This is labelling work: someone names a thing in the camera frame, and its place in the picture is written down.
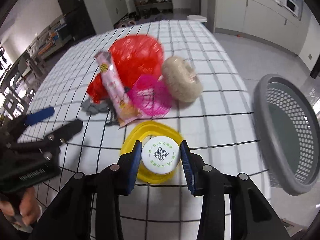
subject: food wrapper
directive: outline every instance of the food wrapper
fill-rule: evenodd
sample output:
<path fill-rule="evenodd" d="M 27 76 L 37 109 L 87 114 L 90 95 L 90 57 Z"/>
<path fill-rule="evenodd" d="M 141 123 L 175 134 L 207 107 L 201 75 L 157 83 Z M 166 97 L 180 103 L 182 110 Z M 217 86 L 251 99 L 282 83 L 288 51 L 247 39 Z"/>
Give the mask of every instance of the food wrapper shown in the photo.
<path fill-rule="evenodd" d="M 116 110 L 120 127 L 123 127 L 141 116 L 141 112 L 133 105 L 132 101 L 125 93 L 111 54 L 106 51 L 100 51 L 94 57 L 100 67 L 102 84 L 108 91 Z"/>

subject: finger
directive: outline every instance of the finger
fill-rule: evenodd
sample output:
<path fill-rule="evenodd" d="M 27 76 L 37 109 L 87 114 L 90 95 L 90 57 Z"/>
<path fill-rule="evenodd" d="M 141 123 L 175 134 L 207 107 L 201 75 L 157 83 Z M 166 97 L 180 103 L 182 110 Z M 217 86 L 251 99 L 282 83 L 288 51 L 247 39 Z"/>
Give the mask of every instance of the finger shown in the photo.
<path fill-rule="evenodd" d="M 36 191 L 34 187 L 30 187 L 26 189 L 23 195 L 23 198 L 19 206 L 20 214 L 23 217 L 29 215 L 32 212 L 32 208 L 36 202 L 35 192 Z"/>
<path fill-rule="evenodd" d="M 26 226 L 29 226 L 32 223 L 36 222 L 39 216 L 40 216 L 40 208 L 39 208 L 39 205 L 36 205 L 35 207 L 33 207 L 33 211 L 29 215 L 24 216 L 22 218 L 22 221 Z"/>
<path fill-rule="evenodd" d="M 0 210 L 7 216 L 14 216 L 12 205 L 7 201 L 0 201 Z"/>

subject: white tablecloth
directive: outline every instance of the white tablecloth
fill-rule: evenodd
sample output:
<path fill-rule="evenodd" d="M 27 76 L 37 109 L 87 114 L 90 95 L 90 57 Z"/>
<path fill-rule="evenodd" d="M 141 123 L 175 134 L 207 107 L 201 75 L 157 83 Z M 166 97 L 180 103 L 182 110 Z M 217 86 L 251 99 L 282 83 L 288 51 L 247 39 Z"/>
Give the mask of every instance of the white tablecloth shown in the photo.
<path fill-rule="evenodd" d="M 108 50 L 112 43 L 127 35 L 147 34 L 159 40 L 164 59 L 172 55 L 185 58 L 196 70 L 204 86 L 201 96 L 191 105 L 177 103 L 157 122 L 181 133 L 192 152 L 220 172 L 236 176 L 247 173 L 270 199 L 268 173 L 260 158 L 252 125 L 252 110 L 247 89 L 233 63 L 214 36 L 199 22 L 161 21 L 112 30 L 71 47 L 51 70 L 34 99 L 29 112 L 54 106 L 55 114 L 29 127 L 20 141 L 43 138 L 52 129 L 75 117 L 84 128 L 61 147 L 61 176 L 37 186 L 37 199 L 45 208 L 77 171 L 92 174 L 116 163 L 119 150 L 130 131 L 142 122 L 124 128 L 105 127 L 107 114 L 87 116 L 80 105 L 86 89 L 98 73 L 94 55 Z M 226 239 L 230 238 L 230 206 L 226 200 Z M 163 185 L 136 181 L 130 196 L 120 196 L 124 239 L 196 239 L 202 197 L 193 197 L 186 187 L 182 167 Z M 92 207 L 92 239 L 95 237 L 95 204 Z"/>

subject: yellow bowl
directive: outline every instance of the yellow bowl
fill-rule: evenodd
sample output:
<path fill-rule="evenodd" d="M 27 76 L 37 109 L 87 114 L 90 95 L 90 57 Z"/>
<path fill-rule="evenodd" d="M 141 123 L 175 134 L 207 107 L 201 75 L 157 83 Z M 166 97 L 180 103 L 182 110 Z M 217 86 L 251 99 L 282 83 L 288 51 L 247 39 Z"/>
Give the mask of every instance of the yellow bowl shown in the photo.
<path fill-rule="evenodd" d="M 142 142 L 144 138 L 150 135 L 170 137 L 179 146 L 183 140 L 182 136 L 171 127 L 164 125 L 162 123 L 154 122 L 154 121 L 145 121 L 138 124 L 128 135 L 128 137 L 124 141 L 124 144 L 122 145 L 122 148 L 120 150 L 120 155 L 132 152 L 132 149 L 136 140 L 139 140 Z M 152 184 L 159 184 L 172 178 L 174 173 L 175 173 L 175 170 L 165 175 L 155 174 L 149 171 L 141 162 L 139 166 L 137 178 Z"/>

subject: white microwave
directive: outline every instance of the white microwave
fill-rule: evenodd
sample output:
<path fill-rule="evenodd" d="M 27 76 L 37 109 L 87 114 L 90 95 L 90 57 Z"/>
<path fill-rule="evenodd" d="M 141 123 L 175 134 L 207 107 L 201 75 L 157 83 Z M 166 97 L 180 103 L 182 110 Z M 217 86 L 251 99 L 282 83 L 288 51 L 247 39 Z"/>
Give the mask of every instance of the white microwave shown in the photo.
<path fill-rule="evenodd" d="M 296 17 L 298 17 L 299 8 L 294 1 L 292 1 L 292 0 L 275 0 L 275 2 L 278 2 L 280 5 L 285 7 L 288 11 L 292 12 Z"/>

